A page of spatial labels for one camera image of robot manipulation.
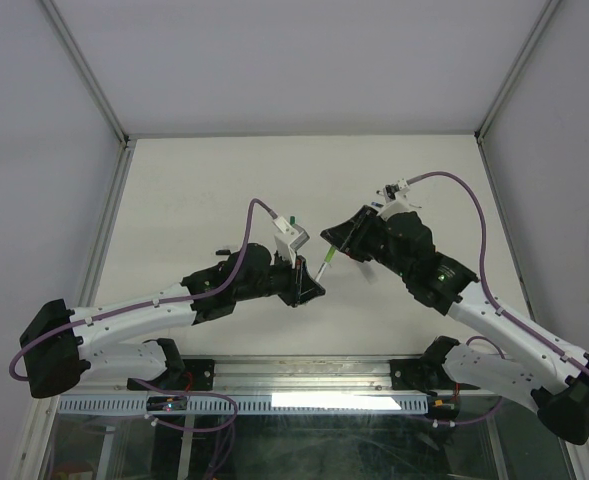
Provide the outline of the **white pen green end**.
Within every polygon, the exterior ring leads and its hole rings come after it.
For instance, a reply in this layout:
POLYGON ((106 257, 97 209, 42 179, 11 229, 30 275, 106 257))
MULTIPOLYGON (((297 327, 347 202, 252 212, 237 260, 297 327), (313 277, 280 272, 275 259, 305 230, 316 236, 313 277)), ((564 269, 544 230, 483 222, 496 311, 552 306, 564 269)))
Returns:
POLYGON ((323 259, 323 262, 321 263, 321 265, 319 267, 319 270, 318 270, 317 274, 315 275, 315 281, 317 283, 320 282, 323 274, 325 273, 325 271, 329 267, 329 265, 330 265, 330 263, 331 263, 331 261, 333 259, 333 256, 334 256, 335 252, 336 252, 336 249, 335 249, 334 246, 331 246, 328 249, 328 251, 327 251, 327 253, 326 253, 326 255, 325 255, 324 259, 323 259))

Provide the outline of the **orange capped grey highlighter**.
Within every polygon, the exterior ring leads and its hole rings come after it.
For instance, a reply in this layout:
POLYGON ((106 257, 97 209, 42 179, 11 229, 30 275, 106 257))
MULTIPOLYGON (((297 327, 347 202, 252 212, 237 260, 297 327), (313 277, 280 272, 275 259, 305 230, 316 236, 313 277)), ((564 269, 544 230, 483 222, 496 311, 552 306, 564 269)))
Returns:
POLYGON ((377 282, 377 275, 375 269, 369 263, 362 263, 359 265, 359 269, 369 284, 375 284, 377 282))

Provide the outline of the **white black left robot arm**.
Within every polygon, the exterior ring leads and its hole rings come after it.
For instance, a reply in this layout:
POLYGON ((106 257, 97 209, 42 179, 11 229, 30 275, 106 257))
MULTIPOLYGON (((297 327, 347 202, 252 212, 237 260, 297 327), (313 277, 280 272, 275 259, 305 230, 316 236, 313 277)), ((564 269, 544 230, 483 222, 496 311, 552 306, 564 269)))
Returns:
POLYGON ((242 301, 277 297, 296 308, 323 296, 304 257, 283 259, 250 243, 212 267, 142 298, 104 307, 45 303, 19 338, 10 374, 35 399, 64 394, 90 380, 137 379, 172 388, 183 377, 175 342, 152 333, 196 326, 233 313, 242 301))

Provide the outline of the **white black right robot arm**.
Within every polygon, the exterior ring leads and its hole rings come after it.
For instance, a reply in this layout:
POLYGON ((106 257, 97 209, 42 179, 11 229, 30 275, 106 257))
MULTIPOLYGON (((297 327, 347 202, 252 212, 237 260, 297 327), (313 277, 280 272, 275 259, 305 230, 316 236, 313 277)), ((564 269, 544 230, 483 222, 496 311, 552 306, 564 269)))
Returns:
POLYGON ((443 387, 452 380, 491 391, 535 413, 562 440, 587 442, 589 352, 500 305, 472 270, 436 250, 417 213, 364 206, 321 236, 355 261, 386 267, 419 303, 472 328, 509 356, 477 354, 441 337, 422 356, 426 383, 443 387))

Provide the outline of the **small circuit board left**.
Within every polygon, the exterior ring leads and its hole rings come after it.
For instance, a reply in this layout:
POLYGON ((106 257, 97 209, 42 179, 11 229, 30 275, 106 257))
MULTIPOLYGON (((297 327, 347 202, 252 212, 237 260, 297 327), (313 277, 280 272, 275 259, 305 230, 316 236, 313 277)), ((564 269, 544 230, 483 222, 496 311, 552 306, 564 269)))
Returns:
POLYGON ((151 396, 147 399, 146 411, 148 413, 186 411, 188 400, 189 398, 185 396, 151 396))

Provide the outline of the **small circuit board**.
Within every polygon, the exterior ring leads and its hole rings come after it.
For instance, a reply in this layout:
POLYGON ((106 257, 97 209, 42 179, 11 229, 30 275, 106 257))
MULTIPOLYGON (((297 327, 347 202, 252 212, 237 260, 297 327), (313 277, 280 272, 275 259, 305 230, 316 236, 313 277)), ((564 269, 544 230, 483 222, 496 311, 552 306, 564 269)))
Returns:
POLYGON ((460 405, 454 398, 434 398, 428 401, 427 418, 441 421, 455 420, 460 412, 460 405))
POLYGON ((148 413, 186 411, 188 400, 189 398, 185 396, 151 396, 147 399, 146 411, 148 413))

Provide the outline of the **small circuit board right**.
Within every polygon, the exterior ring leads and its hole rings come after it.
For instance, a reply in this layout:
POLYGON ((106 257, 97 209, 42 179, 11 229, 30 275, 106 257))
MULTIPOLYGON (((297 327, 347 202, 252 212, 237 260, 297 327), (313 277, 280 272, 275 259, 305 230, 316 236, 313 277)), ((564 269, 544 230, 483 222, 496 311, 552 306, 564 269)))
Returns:
POLYGON ((455 420, 460 412, 460 405, 454 398, 434 398, 428 401, 427 418, 441 421, 455 420))

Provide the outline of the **aluminium table edge rail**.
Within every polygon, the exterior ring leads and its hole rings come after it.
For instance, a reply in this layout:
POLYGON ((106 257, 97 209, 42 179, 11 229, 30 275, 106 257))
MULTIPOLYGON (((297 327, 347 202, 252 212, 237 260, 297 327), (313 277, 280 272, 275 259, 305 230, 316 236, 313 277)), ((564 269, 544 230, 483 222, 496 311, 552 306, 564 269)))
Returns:
MULTIPOLYGON (((48 398, 63 394, 84 381, 123 380, 138 388, 140 381, 153 379, 174 363, 182 365, 182 357, 171 345, 146 343, 143 345, 118 345, 100 350, 88 360, 75 355, 60 359, 50 358, 30 366, 28 383, 35 398, 48 398)), ((436 358, 419 358, 433 365, 440 365, 445 374, 455 383, 465 384, 491 391, 514 402, 530 407, 534 399, 547 397, 565 391, 567 380, 572 373, 562 372, 567 364, 554 365, 550 356, 538 355, 537 365, 526 365, 482 354, 459 344, 446 354, 436 358)), ((354 362, 338 362, 312 359, 296 361, 254 362, 248 367, 234 367, 230 374, 244 374, 254 379, 255 387, 281 385, 287 389, 310 387, 314 382, 318 388, 331 389, 344 383, 347 388, 356 387, 356 377, 373 378, 387 373, 390 367, 374 368, 354 362)))

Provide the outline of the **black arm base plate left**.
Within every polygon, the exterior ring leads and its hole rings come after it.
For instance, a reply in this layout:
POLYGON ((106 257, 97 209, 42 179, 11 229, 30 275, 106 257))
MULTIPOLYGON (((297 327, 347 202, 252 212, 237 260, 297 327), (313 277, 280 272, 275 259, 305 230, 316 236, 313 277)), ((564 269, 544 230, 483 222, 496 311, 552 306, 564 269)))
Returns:
POLYGON ((212 358, 183 358, 182 365, 170 365, 146 383, 164 391, 197 391, 213 389, 216 362, 212 358))

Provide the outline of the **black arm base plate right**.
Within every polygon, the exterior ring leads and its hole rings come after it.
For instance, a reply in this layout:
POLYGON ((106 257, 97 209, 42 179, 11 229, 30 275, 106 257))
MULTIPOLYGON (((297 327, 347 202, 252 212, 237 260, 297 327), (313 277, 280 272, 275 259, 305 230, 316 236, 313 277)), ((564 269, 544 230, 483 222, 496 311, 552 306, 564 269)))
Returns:
POLYGON ((452 391, 455 388, 455 382, 445 374, 440 365, 436 366, 419 358, 391 359, 389 367, 391 386, 395 391, 417 390, 435 395, 437 391, 452 391))

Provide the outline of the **right aluminium frame post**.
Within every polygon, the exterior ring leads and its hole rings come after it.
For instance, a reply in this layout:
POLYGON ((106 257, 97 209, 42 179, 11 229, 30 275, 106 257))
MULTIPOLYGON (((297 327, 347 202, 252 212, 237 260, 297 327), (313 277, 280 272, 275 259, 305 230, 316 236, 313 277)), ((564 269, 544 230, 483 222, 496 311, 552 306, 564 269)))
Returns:
POLYGON ((478 128, 475 130, 475 138, 479 145, 482 145, 499 114, 504 109, 511 95, 515 91, 520 78, 524 75, 528 65, 535 54, 538 45, 552 24, 560 8, 564 5, 563 0, 546 0, 538 13, 532 27, 528 31, 522 45, 520 46, 514 60, 501 81, 499 89, 491 101, 478 128))

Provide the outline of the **aluminium frame post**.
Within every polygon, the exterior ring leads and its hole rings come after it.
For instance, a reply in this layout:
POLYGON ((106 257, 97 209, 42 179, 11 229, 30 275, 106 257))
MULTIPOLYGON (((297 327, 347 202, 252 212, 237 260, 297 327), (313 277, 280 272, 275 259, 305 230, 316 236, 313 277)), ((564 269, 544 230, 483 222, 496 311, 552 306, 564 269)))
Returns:
POLYGON ((120 145, 126 146, 129 135, 108 100, 57 2, 53 0, 37 0, 36 3, 111 133, 120 145))
POLYGON ((514 60, 501 81, 499 89, 491 101, 478 128, 475 130, 475 138, 479 145, 482 145, 499 114, 504 109, 511 95, 515 91, 520 78, 524 75, 528 65, 535 54, 538 45, 552 24, 560 8, 564 5, 563 0, 546 0, 538 13, 532 27, 528 31, 522 45, 520 46, 514 60))

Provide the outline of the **left aluminium frame post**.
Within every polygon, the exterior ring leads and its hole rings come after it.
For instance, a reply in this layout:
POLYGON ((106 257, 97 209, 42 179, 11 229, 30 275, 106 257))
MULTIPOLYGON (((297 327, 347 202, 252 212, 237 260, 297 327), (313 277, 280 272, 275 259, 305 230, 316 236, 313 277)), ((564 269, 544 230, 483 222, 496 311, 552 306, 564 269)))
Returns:
POLYGON ((111 133, 120 145, 126 146, 129 135, 108 100, 57 2, 53 0, 37 0, 36 3, 111 133))

